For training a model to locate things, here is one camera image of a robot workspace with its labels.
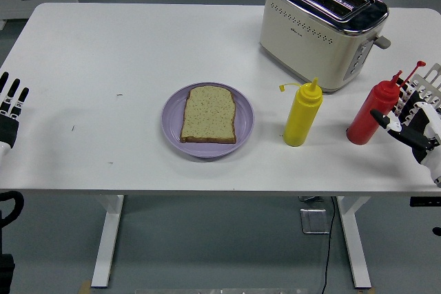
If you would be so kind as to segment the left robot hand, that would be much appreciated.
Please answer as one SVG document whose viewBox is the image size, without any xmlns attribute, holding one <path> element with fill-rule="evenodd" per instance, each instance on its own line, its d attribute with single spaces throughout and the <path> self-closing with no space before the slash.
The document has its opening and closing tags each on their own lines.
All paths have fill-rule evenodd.
<svg viewBox="0 0 441 294">
<path fill-rule="evenodd" d="M 5 95 L 1 94 L 1 161 L 14 147 L 19 131 L 18 118 L 30 89 L 19 90 L 21 80 L 15 78 Z"/>
</svg>

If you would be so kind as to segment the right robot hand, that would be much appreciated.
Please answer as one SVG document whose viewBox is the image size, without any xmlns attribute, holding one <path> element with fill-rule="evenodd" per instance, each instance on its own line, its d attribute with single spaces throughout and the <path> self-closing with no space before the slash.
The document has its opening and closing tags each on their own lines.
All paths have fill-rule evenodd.
<svg viewBox="0 0 441 294">
<path fill-rule="evenodd" d="M 371 117 L 390 136 L 409 146 L 416 161 L 427 167 L 440 186 L 440 64 L 426 74 L 413 73 L 397 80 L 398 102 L 384 115 L 379 109 Z"/>
</svg>

